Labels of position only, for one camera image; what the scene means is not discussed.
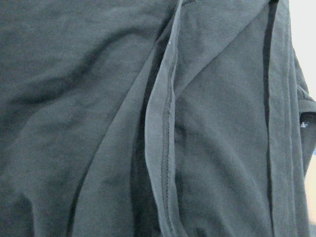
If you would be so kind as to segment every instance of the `black t-shirt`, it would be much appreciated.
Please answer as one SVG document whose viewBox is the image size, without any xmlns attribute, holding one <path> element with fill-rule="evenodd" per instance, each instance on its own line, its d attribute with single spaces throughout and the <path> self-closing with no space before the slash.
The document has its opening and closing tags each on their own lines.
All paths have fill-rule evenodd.
<svg viewBox="0 0 316 237">
<path fill-rule="evenodd" d="M 2 1 L 0 35 L 0 236 L 310 237 L 288 0 Z"/>
</svg>

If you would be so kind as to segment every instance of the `cloth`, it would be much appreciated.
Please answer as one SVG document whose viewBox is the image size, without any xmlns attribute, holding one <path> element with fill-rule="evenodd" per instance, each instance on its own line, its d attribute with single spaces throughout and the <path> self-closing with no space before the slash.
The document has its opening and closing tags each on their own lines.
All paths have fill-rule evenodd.
<svg viewBox="0 0 316 237">
<path fill-rule="evenodd" d="M 0 5 L 0 236 L 311 237 L 288 0 Z"/>
</svg>

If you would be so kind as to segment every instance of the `seam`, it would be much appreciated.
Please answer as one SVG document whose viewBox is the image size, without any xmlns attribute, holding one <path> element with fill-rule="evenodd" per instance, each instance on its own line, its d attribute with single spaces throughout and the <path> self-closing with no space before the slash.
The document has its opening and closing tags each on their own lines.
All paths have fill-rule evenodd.
<svg viewBox="0 0 316 237">
<path fill-rule="evenodd" d="M 175 69 L 175 63 L 177 61 L 177 54 L 173 55 L 171 67 L 168 72 L 168 91 L 167 91 L 167 99 L 164 106 L 164 112 L 163 112 L 163 132 L 164 132 L 164 138 L 163 138 L 163 157 L 162 157 L 162 187 L 163 191 L 165 193 L 164 199 L 164 205 L 165 205 L 165 211 L 166 211 L 166 217 L 167 217 L 167 224 L 170 229 L 171 234 L 173 235 L 173 228 L 171 225 L 170 217 L 169 217 L 169 128 L 170 128 L 170 108 L 171 108 L 171 80 L 172 80 L 172 74 Z"/>
<path fill-rule="evenodd" d="M 135 82 L 136 82 L 136 80 L 137 80 L 137 78 L 138 78 L 140 72 L 141 72 L 142 69 L 144 68 L 144 65 L 146 64 L 148 58 L 150 57 L 152 51 L 154 50 L 154 48 L 155 48 L 155 46 L 156 46 L 156 44 L 157 44 L 156 42 L 153 44 L 152 49 L 150 50 L 150 53 L 147 55 L 147 57 L 146 57 L 146 59 L 145 59 L 143 65 L 142 65 L 142 67 L 140 68 L 140 70 L 139 70 L 138 73 L 137 73 L 137 76 L 134 78 L 134 81 L 133 81 L 133 83 L 131 84 L 131 87 L 129 88 L 128 92 L 126 93 L 126 95 L 125 95 L 124 98 L 122 99 L 121 104 L 120 104 L 118 110 L 116 111 L 116 113 L 115 113 L 113 119 L 112 119 L 111 122 L 109 123 L 109 126 L 107 127 L 106 131 L 104 132 L 104 135 L 102 135 L 102 138 L 100 139 L 100 142 L 97 144 L 96 149 L 94 150 L 94 152 L 93 152 L 92 155 L 91 155 L 91 160 L 88 162 L 88 164 L 87 164 L 87 166 L 86 166 L 86 168 L 85 168 L 85 171 L 84 171 L 82 177 L 81 177 L 80 180 L 79 180 L 78 186 L 77 186 L 76 191 L 75 191 L 75 196 L 74 196 L 74 198 L 73 198 L 73 200 L 72 200 L 72 204 L 71 204 L 71 210 L 70 210 L 70 214 L 69 214 L 69 218 L 68 218 L 68 222 L 67 222 L 66 236 L 70 236 L 70 235 L 72 234 L 73 227 L 74 227 L 74 226 L 73 226 L 73 223 L 74 223 L 74 218 L 75 218 L 76 208 L 77 208 L 77 202 L 78 202 L 78 199 L 79 199 L 79 196 L 80 196 L 82 187 L 83 187 L 83 185 L 84 185 L 84 181 L 85 181 L 85 179 L 86 179 L 86 176 L 87 176 L 87 174 L 88 174 L 88 172 L 89 172 L 89 169 L 90 169 L 90 167 L 91 167 L 91 165 L 92 165 L 92 163 L 93 163 L 93 161 L 94 161 L 95 155 L 96 155 L 96 153 L 98 152 L 98 150 L 100 149 L 100 146 L 101 146 L 101 144 L 102 144 L 104 138 L 106 137 L 106 135 L 107 135 L 107 133 L 108 133 L 108 131 L 109 131 L 109 128 L 111 127 L 113 121 L 114 121 L 115 118 L 117 117 L 119 110 L 121 109 L 121 107 L 122 107 L 122 105 L 123 105 L 125 99 L 127 98 L 127 96 L 128 96 L 128 94 L 129 94 L 131 88 L 132 88 L 133 85 L 135 84 Z"/>
</svg>

